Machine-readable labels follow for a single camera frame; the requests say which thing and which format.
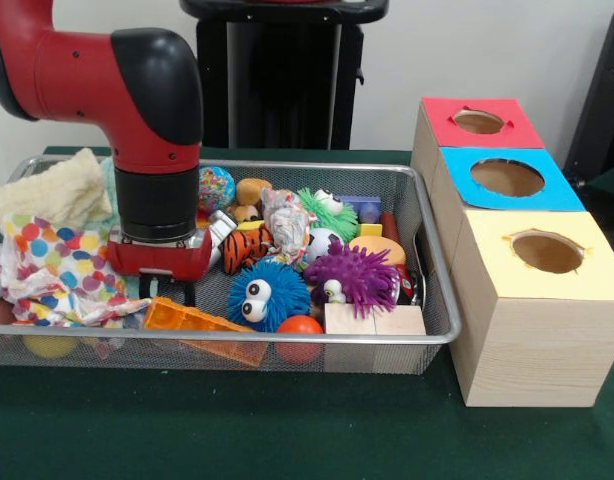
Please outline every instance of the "black stand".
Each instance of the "black stand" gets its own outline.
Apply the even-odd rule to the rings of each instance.
[[[199,19],[204,145],[349,148],[362,81],[358,25],[381,19],[388,0],[180,3]]]
[[[593,180],[614,167],[614,16],[580,116],[565,172]]]

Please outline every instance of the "blue block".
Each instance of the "blue block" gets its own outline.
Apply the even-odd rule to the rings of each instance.
[[[379,223],[380,197],[341,195],[339,198],[343,203],[351,205],[358,215],[360,223]]]

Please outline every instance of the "metal basket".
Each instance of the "metal basket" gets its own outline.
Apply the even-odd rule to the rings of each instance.
[[[12,180],[42,172],[64,158],[45,156],[29,160],[17,169]],[[0,365],[421,374],[440,347],[458,336],[461,321],[456,299],[440,250],[424,182],[417,172],[392,165],[203,161],[203,165],[210,164],[226,168],[236,181],[257,177],[269,180],[274,188],[295,191],[305,186],[325,186],[340,195],[380,196],[381,208],[396,216],[409,268],[420,273],[423,268],[421,263],[424,266],[426,301],[423,317],[428,334],[312,336],[0,326]],[[197,284],[198,308],[212,315],[227,317],[227,292],[231,282],[232,277],[215,267]],[[165,285],[160,288],[160,295],[183,301],[182,291],[175,287]],[[75,338],[71,342],[71,353],[61,358],[47,359],[31,353],[24,344],[24,336]],[[122,346],[103,360],[89,344],[92,341],[107,341],[105,339],[119,339],[113,341],[122,343]],[[210,342],[205,345],[216,348],[209,350],[221,350],[220,347],[233,347],[235,344],[245,350],[249,347],[260,350],[261,342],[267,348],[262,363],[251,366],[194,348],[189,341]],[[311,363],[294,365],[286,363],[278,355],[277,344],[283,344],[286,351],[295,351],[298,355],[305,348],[315,348],[320,353]]]

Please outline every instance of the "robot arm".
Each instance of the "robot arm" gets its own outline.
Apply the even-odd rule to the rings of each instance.
[[[189,46],[161,29],[57,32],[52,7],[0,0],[0,103],[27,120],[98,125],[114,155],[123,233],[154,243],[191,236],[202,106]]]

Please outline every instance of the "yellow ball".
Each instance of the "yellow ball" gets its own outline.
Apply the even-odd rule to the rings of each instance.
[[[74,337],[25,336],[23,343],[31,353],[47,359],[65,357],[78,345]]]

